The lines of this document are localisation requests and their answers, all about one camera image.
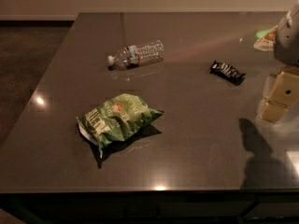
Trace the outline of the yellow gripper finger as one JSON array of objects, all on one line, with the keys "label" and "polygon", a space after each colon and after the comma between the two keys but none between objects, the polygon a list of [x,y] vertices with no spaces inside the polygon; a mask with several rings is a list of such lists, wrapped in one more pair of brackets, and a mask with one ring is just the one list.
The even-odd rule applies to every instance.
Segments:
[{"label": "yellow gripper finger", "polygon": [[299,67],[284,67],[276,75],[276,81],[267,99],[263,97],[258,117],[268,122],[278,122],[299,101]]},{"label": "yellow gripper finger", "polygon": [[266,80],[265,80],[265,83],[264,83],[264,86],[263,86],[263,97],[265,99],[267,99],[270,95],[270,92],[274,86],[274,83],[276,81],[276,75],[274,74],[270,74]]}]

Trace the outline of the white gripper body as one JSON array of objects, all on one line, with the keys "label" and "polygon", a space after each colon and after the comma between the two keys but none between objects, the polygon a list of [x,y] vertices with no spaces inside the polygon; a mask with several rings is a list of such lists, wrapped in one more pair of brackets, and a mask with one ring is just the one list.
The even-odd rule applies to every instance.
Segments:
[{"label": "white gripper body", "polygon": [[278,24],[274,56],[287,65],[299,65],[299,1]]}]

